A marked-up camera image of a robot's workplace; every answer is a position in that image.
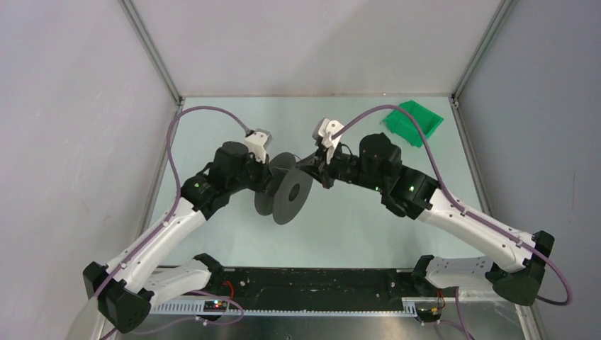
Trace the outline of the black cable spool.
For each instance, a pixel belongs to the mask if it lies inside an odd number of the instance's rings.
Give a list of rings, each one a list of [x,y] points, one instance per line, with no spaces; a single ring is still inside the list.
[[[266,190],[254,194],[255,210],[272,216],[278,225],[292,221],[302,210],[313,184],[313,178],[300,170],[290,152],[282,152],[269,162],[272,175]]]

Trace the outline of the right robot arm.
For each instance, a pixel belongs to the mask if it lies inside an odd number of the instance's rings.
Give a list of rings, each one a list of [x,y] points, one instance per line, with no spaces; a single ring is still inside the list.
[[[331,159],[320,146],[298,163],[324,188],[341,181],[381,194],[394,215],[438,227],[482,253],[480,257],[445,259],[421,256],[411,277],[416,293],[463,288],[492,290],[516,305],[531,306],[539,295],[546,263],[554,245],[547,232],[521,232],[445,196],[438,180],[403,165],[401,149],[383,133],[367,135],[356,155],[337,147]]]

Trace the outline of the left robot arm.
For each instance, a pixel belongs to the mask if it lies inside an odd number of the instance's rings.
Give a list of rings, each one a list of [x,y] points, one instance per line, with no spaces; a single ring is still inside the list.
[[[249,136],[226,142],[212,162],[178,187],[174,203],[156,223],[105,265],[91,262],[83,272],[86,292],[121,334],[138,328],[157,305],[193,290],[207,295],[224,286],[221,272],[200,257],[155,273],[160,262],[190,233],[207,222],[230,197],[244,189],[262,192],[271,178],[267,143]]]

